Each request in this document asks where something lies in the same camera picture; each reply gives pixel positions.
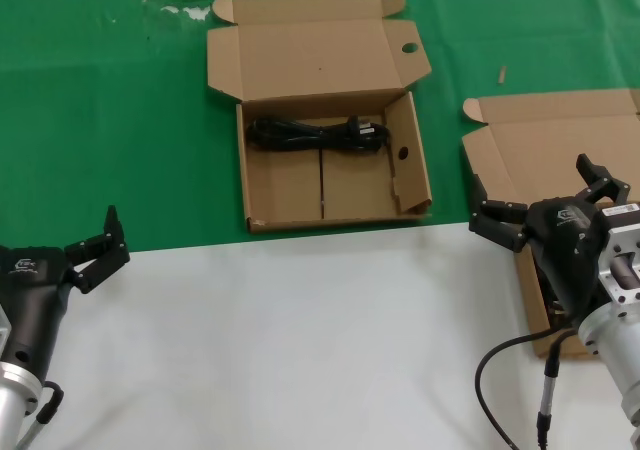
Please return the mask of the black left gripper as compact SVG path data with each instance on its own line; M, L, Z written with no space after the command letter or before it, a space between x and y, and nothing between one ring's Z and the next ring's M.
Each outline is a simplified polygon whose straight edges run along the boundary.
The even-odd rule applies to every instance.
M88 294L130 261L117 209L103 233L67 246L1 249L1 308L11 330L1 360L47 376L70 284Z

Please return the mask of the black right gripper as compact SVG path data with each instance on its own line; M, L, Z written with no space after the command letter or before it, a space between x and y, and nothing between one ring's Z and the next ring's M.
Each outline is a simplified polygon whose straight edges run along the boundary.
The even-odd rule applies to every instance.
M519 253L528 243L569 321L582 322L595 308L597 260L603 237L591 228L603 198L624 205L630 186L582 153L576 169L585 188L575 197L532 204L491 200L477 174L472 177L469 230Z

